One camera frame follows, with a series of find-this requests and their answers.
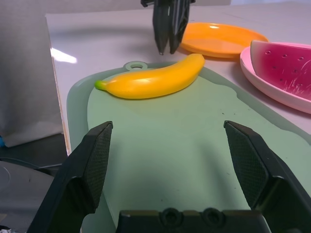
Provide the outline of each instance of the watermelon slice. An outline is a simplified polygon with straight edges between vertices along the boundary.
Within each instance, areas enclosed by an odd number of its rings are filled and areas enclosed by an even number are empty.
[[[251,60],[257,76],[311,100],[311,49],[252,41]]]

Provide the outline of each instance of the banana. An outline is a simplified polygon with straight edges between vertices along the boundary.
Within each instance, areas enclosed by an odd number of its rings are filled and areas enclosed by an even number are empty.
[[[110,81],[96,81],[95,88],[124,99],[148,99],[180,91],[196,80],[205,63],[191,54],[169,67],[120,74]]]

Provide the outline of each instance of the gray wall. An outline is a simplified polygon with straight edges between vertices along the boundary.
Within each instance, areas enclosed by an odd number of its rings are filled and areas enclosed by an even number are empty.
[[[142,9],[140,0],[0,0],[0,136],[7,146],[62,131],[44,15],[126,9]]]

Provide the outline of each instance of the green cutting board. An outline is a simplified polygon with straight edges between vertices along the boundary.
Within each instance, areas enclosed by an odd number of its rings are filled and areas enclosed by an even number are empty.
[[[311,194],[310,145],[270,123],[233,89],[209,81],[215,75],[205,69],[186,89],[149,100],[123,100],[92,90],[88,128],[108,120],[114,124],[104,195],[115,224],[119,211],[128,209],[248,209],[233,169],[225,120],[261,134]]]

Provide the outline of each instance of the blue object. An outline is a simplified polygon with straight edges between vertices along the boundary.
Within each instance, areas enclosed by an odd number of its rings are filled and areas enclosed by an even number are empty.
[[[2,137],[0,137],[0,147],[5,147],[4,141],[2,140]]]

